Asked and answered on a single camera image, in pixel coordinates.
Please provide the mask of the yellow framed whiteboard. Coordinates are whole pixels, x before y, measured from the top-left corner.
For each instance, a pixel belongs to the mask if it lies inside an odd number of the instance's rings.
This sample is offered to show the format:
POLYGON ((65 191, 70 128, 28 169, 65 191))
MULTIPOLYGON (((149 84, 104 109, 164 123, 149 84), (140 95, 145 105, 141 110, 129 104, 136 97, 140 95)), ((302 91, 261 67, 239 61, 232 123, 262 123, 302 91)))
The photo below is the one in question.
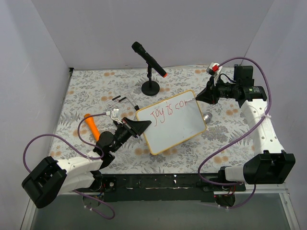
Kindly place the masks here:
POLYGON ((136 112, 138 121, 152 124, 143 136, 152 155, 158 155, 206 131, 207 126, 193 90, 174 95, 136 112))

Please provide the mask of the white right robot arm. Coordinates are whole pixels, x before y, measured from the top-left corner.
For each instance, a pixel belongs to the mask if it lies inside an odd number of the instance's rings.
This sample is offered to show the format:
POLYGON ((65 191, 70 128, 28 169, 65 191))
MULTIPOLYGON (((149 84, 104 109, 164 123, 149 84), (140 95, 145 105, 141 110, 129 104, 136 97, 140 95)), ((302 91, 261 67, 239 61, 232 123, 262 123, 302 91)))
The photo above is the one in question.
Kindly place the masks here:
POLYGON ((286 153, 275 134, 266 90, 254 84, 252 66, 235 66, 234 78, 229 82, 221 79, 221 69, 216 63, 206 69, 211 77, 195 99, 208 104, 217 104, 220 98, 235 99, 247 119, 250 130, 245 135, 252 137, 255 152, 244 165, 222 167, 216 179, 201 180, 225 191, 241 183, 283 184, 295 164, 295 156, 286 153))

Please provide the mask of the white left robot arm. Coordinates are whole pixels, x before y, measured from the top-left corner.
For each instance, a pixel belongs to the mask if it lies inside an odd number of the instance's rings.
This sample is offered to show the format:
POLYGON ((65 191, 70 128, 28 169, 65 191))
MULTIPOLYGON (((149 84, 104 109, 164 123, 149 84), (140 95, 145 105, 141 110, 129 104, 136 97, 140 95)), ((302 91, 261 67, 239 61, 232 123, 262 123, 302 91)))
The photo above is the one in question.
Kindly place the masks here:
POLYGON ((45 157, 22 182, 22 188, 37 208, 43 208, 63 193, 79 189, 105 191, 107 182, 101 169, 114 160, 114 153, 130 138, 138 138, 151 121, 123 118, 117 122, 115 133, 104 131, 98 136, 94 149, 77 157, 55 160, 45 157))

